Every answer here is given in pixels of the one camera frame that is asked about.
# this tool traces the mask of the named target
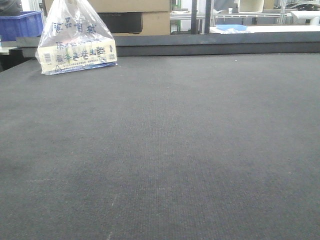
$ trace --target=product package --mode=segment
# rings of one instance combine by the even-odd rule
[[[54,0],[35,56],[45,75],[117,65],[115,40],[87,0]]]

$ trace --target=barcode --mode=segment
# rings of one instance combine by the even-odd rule
[[[116,56],[114,54],[109,54],[109,59],[114,60],[114,59],[116,59]]]
[[[46,64],[50,64],[52,62],[50,53],[44,54],[44,60]]]

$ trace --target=black metal bar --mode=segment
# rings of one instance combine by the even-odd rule
[[[212,0],[206,0],[205,3],[205,22],[204,22],[204,33],[210,33],[210,21],[211,21],[211,4]]]
[[[191,34],[198,34],[197,29],[197,0],[192,0],[192,13],[191,13]]]

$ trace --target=cardboard box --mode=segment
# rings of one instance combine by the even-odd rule
[[[45,0],[49,9],[54,0]],[[88,0],[98,13],[169,12],[170,0]]]
[[[264,9],[274,9],[275,0],[264,0]]]
[[[159,36],[170,35],[169,12],[143,12],[142,32],[113,33],[113,36]]]
[[[262,13],[264,3],[264,0],[239,0],[239,13]]]

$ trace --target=conveyor belt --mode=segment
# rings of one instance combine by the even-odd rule
[[[0,239],[319,240],[319,54],[0,73]]]

